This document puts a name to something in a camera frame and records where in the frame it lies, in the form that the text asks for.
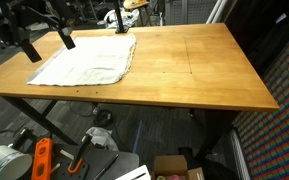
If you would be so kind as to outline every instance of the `metal table leg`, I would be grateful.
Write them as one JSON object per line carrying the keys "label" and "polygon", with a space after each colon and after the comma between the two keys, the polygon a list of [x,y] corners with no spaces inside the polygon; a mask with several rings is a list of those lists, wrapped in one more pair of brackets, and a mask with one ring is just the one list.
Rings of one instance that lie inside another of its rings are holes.
{"label": "metal table leg", "polygon": [[238,115],[238,111],[225,110],[205,110],[206,138],[195,156],[197,161],[201,161],[209,154],[222,135],[232,127],[232,122]]}
{"label": "metal table leg", "polygon": [[46,117],[34,109],[30,104],[18,97],[6,97],[2,96],[6,101],[11,103],[13,106],[21,110],[24,114],[30,117],[32,120],[40,124],[42,127],[52,132],[57,137],[62,139],[64,142],[70,145],[77,145],[77,143],[62,132],[58,127],[52,124]]}

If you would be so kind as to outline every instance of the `gray floor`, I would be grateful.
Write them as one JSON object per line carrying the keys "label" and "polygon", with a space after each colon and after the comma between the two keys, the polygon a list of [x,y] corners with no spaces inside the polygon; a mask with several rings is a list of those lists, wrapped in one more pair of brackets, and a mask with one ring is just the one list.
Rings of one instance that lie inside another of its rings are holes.
{"label": "gray floor", "polygon": [[[35,32],[32,39],[38,39],[46,32]],[[15,47],[0,49],[0,65],[19,51],[21,50]],[[27,99],[27,101],[39,111],[43,111],[50,102],[37,99]],[[137,153],[140,157],[140,164],[146,164],[149,169],[153,168],[153,160],[156,155],[178,154],[177,148],[183,146],[193,147],[197,151],[205,137],[204,127],[197,126],[189,118],[188,109],[117,104],[100,104],[100,106],[102,109],[109,109],[113,112],[116,128],[113,123],[107,129],[113,130],[112,137],[117,142],[120,150]],[[91,103],[59,101],[47,118],[68,136],[79,141],[87,129],[93,126],[92,110]],[[203,116],[200,116],[200,113],[202,111],[197,111],[196,115],[203,121]],[[0,98],[0,131],[14,128],[15,122],[25,123],[24,126],[34,129],[36,135],[47,132]],[[13,133],[3,133],[0,136],[13,136]],[[54,141],[61,143],[61,140],[56,137]],[[228,135],[221,139],[214,152],[208,156],[209,159],[218,161],[236,172]]]}

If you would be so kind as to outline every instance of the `wooden table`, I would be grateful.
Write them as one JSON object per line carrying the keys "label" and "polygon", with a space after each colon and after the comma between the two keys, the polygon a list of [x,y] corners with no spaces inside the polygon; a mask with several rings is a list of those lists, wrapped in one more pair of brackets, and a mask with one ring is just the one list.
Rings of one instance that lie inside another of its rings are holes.
{"label": "wooden table", "polygon": [[[115,35],[114,31],[75,31],[72,37]],[[31,63],[19,53],[0,66],[0,96],[69,144],[75,142],[22,98],[207,109],[208,136],[199,157],[230,128],[237,112],[279,108],[225,24],[131,28],[129,33],[137,38],[132,65],[116,84],[27,85],[35,70],[63,46],[50,32],[33,44],[42,61]]]}

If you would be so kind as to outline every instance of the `white towel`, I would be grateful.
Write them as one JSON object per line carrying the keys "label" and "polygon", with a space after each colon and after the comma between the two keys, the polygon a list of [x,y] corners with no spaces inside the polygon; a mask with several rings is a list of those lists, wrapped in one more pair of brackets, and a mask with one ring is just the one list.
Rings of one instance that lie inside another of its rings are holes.
{"label": "white towel", "polygon": [[27,83],[58,86],[116,83],[131,65],[135,42],[133,34],[76,38],[75,48],[55,53]]}

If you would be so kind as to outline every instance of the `cardboard box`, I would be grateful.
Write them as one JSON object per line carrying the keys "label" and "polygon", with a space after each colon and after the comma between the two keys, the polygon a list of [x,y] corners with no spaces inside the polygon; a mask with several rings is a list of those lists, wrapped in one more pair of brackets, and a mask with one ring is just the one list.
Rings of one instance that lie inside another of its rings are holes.
{"label": "cardboard box", "polygon": [[178,175],[181,180],[204,180],[202,168],[187,170],[184,156],[156,156],[152,180],[156,180],[158,176],[164,176],[167,180],[172,175]]}

